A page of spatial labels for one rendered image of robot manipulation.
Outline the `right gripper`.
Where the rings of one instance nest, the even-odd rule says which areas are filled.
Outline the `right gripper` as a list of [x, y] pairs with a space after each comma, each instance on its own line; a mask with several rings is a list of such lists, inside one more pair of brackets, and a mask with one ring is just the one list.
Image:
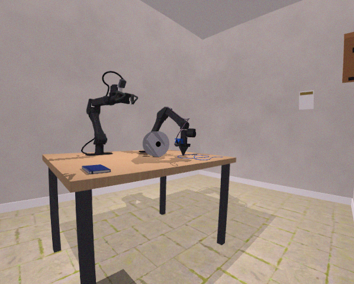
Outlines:
[[[136, 97], [135, 100], [134, 100], [134, 97]], [[130, 103], [129, 98], [131, 98], [130, 99], [131, 104], [134, 104], [136, 102], [136, 100], [138, 100], [138, 96], [135, 96], [135, 95], [129, 94], [129, 93], [123, 93], [123, 89], [118, 87], [118, 90], [116, 91], [116, 94], [114, 97], [115, 102], [129, 104]]]

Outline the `grey disc with black centre hole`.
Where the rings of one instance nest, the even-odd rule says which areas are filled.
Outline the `grey disc with black centre hole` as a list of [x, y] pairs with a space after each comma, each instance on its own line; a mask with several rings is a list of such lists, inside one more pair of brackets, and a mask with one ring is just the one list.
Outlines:
[[163, 156], [169, 149], [169, 139], [161, 131], [152, 131], [145, 135], [143, 139], [144, 151], [152, 156]]

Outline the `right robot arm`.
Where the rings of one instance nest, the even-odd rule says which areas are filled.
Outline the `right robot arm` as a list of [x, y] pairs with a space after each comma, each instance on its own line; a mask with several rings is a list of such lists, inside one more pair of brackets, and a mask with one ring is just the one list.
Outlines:
[[[97, 155], [106, 155], [107, 153], [109, 153], [109, 152], [104, 153], [104, 145], [103, 144], [105, 144], [107, 142], [107, 137], [104, 134], [102, 127], [101, 127], [101, 123], [99, 120], [99, 114], [100, 114], [99, 112], [100, 112], [101, 106], [103, 106], [103, 104], [105, 104], [105, 105], [118, 104], [114, 100], [116, 91], [118, 90], [118, 87], [125, 88], [125, 85], [126, 85], [126, 81], [124, 79], [120, 79], [118, 85], [111, 86], [109, 96], [103, 96], [102, 98], [99, 98], [99, 99], [89, 99], [86, 113], [89, 114], [89, 117], [92, 121], [92, 125], [94, 128], [95, 154], [90, 154], [90, 155], [85, 154], [85, 155], [97, 156]], [[93, 107], [91, 107], [91, 106], [93, 106]], [[95, 106], [100, 106], [100, 107], [95, 107]], [[112, 153], [109, 153], [109, 154], [112, 154]]]

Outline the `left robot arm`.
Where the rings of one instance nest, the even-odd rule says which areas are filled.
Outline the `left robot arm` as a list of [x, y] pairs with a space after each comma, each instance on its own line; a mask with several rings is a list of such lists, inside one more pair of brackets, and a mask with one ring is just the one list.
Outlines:
[[180, 116], [175, 114], [172, 111], [172, 108], [169, 109], [168, 107], [162, 108], [157, 113], [156, 122], [155, 122], [151, 132], [152, 131], [159, 131], [161, 125], [163, 124], [164, 121], [166, 121], [166, 119], [168, 117], [173, 119], [180, 126], [180, 129], [184, 126], [183, 130], [181, 131], [181, 137], [195, 137], [196, 136], [195, 129], [194, 128], [189, 128], [189, 122], [186, 123], [186, 120], [182, 119]]

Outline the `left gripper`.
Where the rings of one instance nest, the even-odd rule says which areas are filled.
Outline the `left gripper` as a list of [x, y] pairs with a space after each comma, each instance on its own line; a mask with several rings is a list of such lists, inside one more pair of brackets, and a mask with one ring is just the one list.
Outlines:
[[187, 148], [190, 147], [191, 144], [187, 144], [187, 137], [177, 138], [177, 140], [178, 142], [180, 142], [181, 140], [181, 144], [179, 145], [179, 148], [181, 150], [182, 155], [184, 155]]

